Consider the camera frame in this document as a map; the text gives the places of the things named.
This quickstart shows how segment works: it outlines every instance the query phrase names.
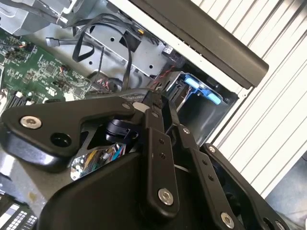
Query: black lever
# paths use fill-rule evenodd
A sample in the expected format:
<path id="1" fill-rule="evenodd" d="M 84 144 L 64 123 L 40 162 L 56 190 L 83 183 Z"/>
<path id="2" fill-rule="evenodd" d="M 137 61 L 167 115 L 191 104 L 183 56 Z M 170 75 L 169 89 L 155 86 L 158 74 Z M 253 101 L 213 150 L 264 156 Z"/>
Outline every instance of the black lever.
<path id="1" fill-rule="evenodd" d="M 145 191 L 141 203 L 146 217 L 157 222 L 173 219 L 179 212 L 179 196 L 171 140 L 164 132 L 161 95 L 149 92 L 144 102 L 143 181 Z"/>

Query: metal sheet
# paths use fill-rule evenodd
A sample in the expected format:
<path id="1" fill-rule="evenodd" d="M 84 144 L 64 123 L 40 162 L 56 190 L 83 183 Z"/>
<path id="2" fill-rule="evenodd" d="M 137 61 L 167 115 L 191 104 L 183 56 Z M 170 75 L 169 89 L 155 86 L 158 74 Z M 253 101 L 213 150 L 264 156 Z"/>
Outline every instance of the metal sheet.
<path id="1" fill-rule="evenodd" d="M 214 141 L 263 197 L 307 150 L 306 5 L 303 0 L 199 3 L 270 65 Z"/>

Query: gray floor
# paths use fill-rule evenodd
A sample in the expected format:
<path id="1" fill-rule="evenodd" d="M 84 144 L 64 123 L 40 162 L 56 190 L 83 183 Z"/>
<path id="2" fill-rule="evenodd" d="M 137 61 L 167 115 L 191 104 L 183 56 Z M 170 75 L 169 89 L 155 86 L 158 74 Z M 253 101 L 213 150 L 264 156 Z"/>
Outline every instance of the gray floor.
<path id="1" fill-rule="evenodd" d="M 307 219 L 307 153 L 268 195 L 266 201 L 305 229 Z"/>

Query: black plastic side panel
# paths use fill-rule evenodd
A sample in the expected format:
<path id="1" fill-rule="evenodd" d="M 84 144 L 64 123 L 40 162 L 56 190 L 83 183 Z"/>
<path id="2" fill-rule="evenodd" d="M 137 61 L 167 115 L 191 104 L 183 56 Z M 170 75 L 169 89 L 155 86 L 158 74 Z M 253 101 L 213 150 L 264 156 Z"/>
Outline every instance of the black plastic side panel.
<path id="1" fill-rule="evenodd" d="M 190 0 L 129 0 L 242 87 L 257 87 L 269 65 Z"/>

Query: metal frame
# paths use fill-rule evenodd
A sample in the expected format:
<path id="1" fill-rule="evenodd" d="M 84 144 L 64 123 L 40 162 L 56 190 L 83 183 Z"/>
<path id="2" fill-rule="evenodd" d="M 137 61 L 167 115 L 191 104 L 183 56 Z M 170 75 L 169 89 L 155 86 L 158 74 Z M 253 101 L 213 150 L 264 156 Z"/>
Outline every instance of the metal frame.
<path id="1" fill-rule="evenodd" d="M 167 29 L 162 27 L 159 23 L 150 18 L 147 14 L 145 14 L 131 2 L 128 0 L 109 0 L 109 2 L 113 3 L 116 7 L 125 12 L 135 21 L 141 23 L 144 28 L 156 35 L 161 40 L 165 41 L 177 52 L 190 60 L 199 69 L 221 83 L 229 91 L 237 94 L 240 93 L 242 87 L 239 84 L 237 84 L 234 80 L 228 77 L 225 73 L 219 70 L 216 66 L 210 63 L 196 51 L 194 51 L 187 44 L 182 42 L 179 38 L 171 34 Z"/>

